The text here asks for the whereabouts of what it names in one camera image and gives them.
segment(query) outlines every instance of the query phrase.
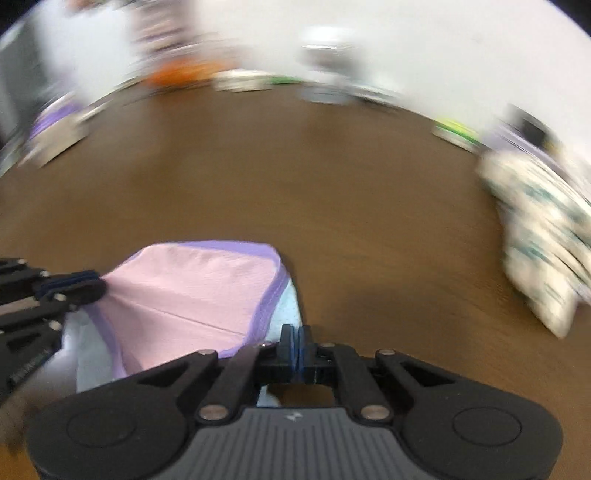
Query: metal screw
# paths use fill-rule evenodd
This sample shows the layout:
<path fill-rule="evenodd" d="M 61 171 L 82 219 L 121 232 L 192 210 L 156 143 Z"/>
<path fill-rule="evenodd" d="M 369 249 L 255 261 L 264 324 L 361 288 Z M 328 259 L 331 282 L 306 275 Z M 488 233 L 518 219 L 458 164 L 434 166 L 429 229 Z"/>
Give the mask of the metal screw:
<path fill-rule="evenodd" d="M 59 332 L 63 328 L 61 323 L 55 320 L 50 321 L 48 325 L 50 329 L 55 330 L 56 332 Z"/>
<path fill-rule="evenodd" d="M 366 405 L 361 409 L 361 416 L 365 420 L 384 420 L 388 415 L 390 411 L 383 405 Z"/>
<path fill-rule="evenodd" d="M 199 416 L 203 420 L 221 420 L 228 416 L 228 409 L 223 405 L 205 405 L 199 410 Z"/>

